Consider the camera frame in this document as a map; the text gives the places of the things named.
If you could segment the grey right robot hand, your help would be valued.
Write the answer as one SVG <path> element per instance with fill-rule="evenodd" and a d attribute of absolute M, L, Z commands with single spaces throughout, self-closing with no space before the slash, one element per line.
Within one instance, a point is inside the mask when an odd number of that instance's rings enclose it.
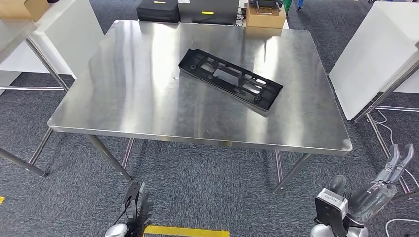
<path fill-rule="evenodd" d="M 354 192 L 345 191 L 345 176 L 335 176 L 326 189 L 331 192 L 328 198 L 331 207 L 326 210 L 332 211 L 332 214 L 327 215 L 330 220 L 326 225 L 341 224 L 346 229 L 350 226 L 363 226 L 395 197 L 395 183 L 405 173 L 406 166 L 413 156 L 413 144 L 406 144 L 402 152 L 397 144 L 393 144 L 384 169 L 374 180 Z"/>

